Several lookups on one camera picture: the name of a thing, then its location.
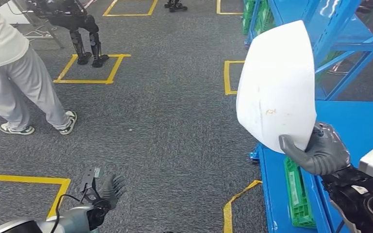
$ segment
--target yellow tape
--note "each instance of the yellow tape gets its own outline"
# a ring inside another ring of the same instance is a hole
[[[245,61],[224,61],[224,89],[226,95],[236,95],[238,92],[231,90],[231,81],[229,77],[229,66],[231,63],[244,63]]]
[[[149,8],[149,11],[145,14],[109,14],[109,12],[112,10],[112,8],[115,6],[115,4],[117,3],[118,0],[114,0],[111,5],[108,6],[108,8],[106,9],[106,11],[104,12],[104,14],[102,16],[150,16],[152,15],[155,7],[156,7],[156,4],[158,3],[158,0],[153,0],[152,2],[152,5],[151,7]]]
[[[225,205],[224,205],[224,229],[223,233],[233,233],[232,230],[232,202],[239,198],[246,191],[253,188],[255,185],[262,183],[262,181],[254,180],[250,185],[248,185],[244,190],[235,194]]]
[[[0,181],[3,182],[22,182],[22,183],[47,183],[47,184],[60,184],[61,187],[56,194],[55,201],[52,204],[51,209],[49,210],[48,217],[54,216],[56,214],[56,204],[58,199],[62,194],[67,192],[69,187],[70,179],[65,178],[50,178],[50,177],[35,177],[35,176],[8,176],[0,175]]]
[[[242,12],[221,12],[221,0],[217,0],[217,14],[218,15],[242,15]]]
[[[109,57],[117,57],[117,61],[115,62],[114,66],[112,67],[111,72],[109,73],[107,80],[62,80],[62,78],[66,75],[68,70],[71,68],[73,63],[78,58],[77,54],[72,54],[70,61],[67,63],[65,68],[62,70],[61,74],[58,76],[54,83],[91,83],[91,84],[112,84],[114,83],[115,74],[118,71],[118,68],[123,60],[124,57],[131,57],[130,54],[108,54]]]

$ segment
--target robotic arm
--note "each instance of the robotic arm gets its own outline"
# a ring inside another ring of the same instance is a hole
[[[78,55],[78,64],[88,63],[91,55],[94,56],[93,67],[102,67],[109,58],[102,55],[99,40],[99,27],[92,15],[88,15],[85,7],[78,0],[26,0],[28,9],[39,18],[47,18],[54,26],[64,27],[69,30],[73,46]],[[89,32],[92,54],[85,52],[79,28]]]
[[[15,220],[0,225],[0,233],[98,233],[98,227],[103,224],[106,214],[116,208],[118,199],[124,193],[122,177],[110,175],[98,193],[96,190],[95,176],[98,170],[89,168],[81,184],[81,200],[88,204],[74,207],[62,214],[56,208],[56,216],[46,221],[31,219]]]
[[[279,136],[279,141],[285,155],[321,176],[330,203],[351,232],[373,233],[373,150],[361,158],[358,168],[352,166],[340,137],[324,123],[316,124],[305,151],[296,148],[290,135]]]

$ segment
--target blue metal rack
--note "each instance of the blue metal rack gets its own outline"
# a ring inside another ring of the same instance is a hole
[[[373,102],[316,101],[318,121],[328,122],[337,130],[357,166],[361,157],[373,148]],[[316,229],[294,227],[289,213],[283,160],[276,153],[258,143],[250,159],[259,160],[269,233],[335,233],[341,221],[339,212],[329,204],[328,193],[321,180],[303,169],[302,178],[307,190]],[[349,233],[343,227],[340,233]]]
[[[362,55],[347,75],[329,93],[317,87],[316,99],[334,100],[359,72],[373,59],[373,33],[355,15],[361,0],[268,0],[275,25],[302,19],[305,22],[313,46],[316,74],[342,61],[351,54],[362,51]],[[257,36],[254,25],[257,20],[260,0],[255,1],[248,37],[248,46]],[[324,65],[320,64],[330,51],[344,53]]]

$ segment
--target green plastic basket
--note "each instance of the green plastic basket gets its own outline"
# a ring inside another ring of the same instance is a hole
[[[248,30],[250,29],[250,18],[242,18],[242,34],[247,35]]]
[[[316,228],[299,166],[291,159],[285,158],[284,168],[292,225],[294,227]]]
[[[274,26],[274,18],[272,16],[270,6],[268,5],[268,1],[262,0],[259,5],[254,30],[256,34],[259,35],[265,31],[268,31]]]
[[[247,0],[244,6],[244,18],[252,18],[252,13],[254,12],[254,3],[255,0]]]

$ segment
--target cable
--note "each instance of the cable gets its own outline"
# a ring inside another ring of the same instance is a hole
[[[62,197],[70,197],[76,201],[79,201],[78,198],[72,196],[72,195],[69,195],[69,194],[62,194],[59,199],[58,199],[58,203],[56,204],[56,208],[55,208],[55,212],[56,212],[56,220],[55,220],[55,225],[53,226],[52,230],[51,230],[51,233],[54,233],[55,232],[55,229],[56,227],[58,226],[58,223],[59,223],[59,218],[60,218],[60,214],[59,214],[59,205],[61,204],[61,200],[62,200]]]
[[[21,13],[21,14],[15,14],[13,11],[12,11],[12,8],[11,8],[11,6],[9,5],[9,1],[7,1],[6,2],[6,4],[8,5],[8,7],[9,7],[9,10],[12,12],[12,14],[14,14],[14,15],[17,15],[17,16],[19,16],[19,15],[24,15],[24,14],[26,14],[27,12],[24,12],[24,13]]]
[[[88,192],[88,189],[86,188],[86,184],[85,184],[85,191],[84,191],[84,194],[82,194],[81,200],[79,201],[80,204],[83,204],[82,201],[84,200],[85,195],[86,195],[87,192]]]
[[[338,225],[337,230],[335,231],[335,233],[340,233],[343,226],[344,226],[344,220],[342,220],[339,223],[339,225]]]

